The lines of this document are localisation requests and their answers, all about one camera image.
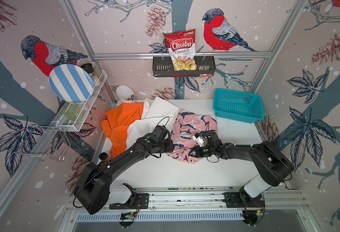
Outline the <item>pink shark print shorts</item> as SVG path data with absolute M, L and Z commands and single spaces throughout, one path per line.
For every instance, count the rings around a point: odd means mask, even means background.
M 174 144 L 174 149 L 168 153 L 168 156 L 185 163 L 195 164 L 199 162 L 200 158 L 190 156 L 190 152 L 199 145 L 193 137 L 196 133 L 203 131 L 217 131 L 216 118 L 181 109 L 172 129 L 171 140 Z

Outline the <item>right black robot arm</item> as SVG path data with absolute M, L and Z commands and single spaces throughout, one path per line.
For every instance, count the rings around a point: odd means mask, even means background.
M 292 162 L 269 141 L 254 145 L 222 143 L 213 130 L 196 133 L 192 139 L 197 144 L 188 153 L 191 157 L 209 158 L 215 155 L 219 160 L 237 159 L 254 163 L 258 174 L 239 190 L 239 201 L 243 205 L 284 182 L 294 170 Z

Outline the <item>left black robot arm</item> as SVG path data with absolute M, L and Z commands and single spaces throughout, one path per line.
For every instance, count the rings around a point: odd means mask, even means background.
M 82 207 L 91 215 L 107 203 L 111 183 L 125 170 L 149 156 L 169 153 L 174 149 L 169 130 L 157 125 L 153 132 L 138 138 L 136 142 L 117 157 L 102 161 L 98 165 L 88 164 L 73 191 Z

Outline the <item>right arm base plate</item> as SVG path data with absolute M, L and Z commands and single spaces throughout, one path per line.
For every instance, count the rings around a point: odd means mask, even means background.
M 260 194 L 255 198 L 251 198 L 246 193 L 241 192 L 225 192 L 223 202 L 226 203 L 227 208 L 264 208 L 265 200 Z

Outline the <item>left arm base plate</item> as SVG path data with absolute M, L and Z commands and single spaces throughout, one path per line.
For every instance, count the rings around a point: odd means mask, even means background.
M 129 199 L 121 204 L 114 203 L 110 204 L 110 210 L 121 210 L 121 209 L 147 209 L 149 203 L 149 194 L 147 193 L 132 193 Z

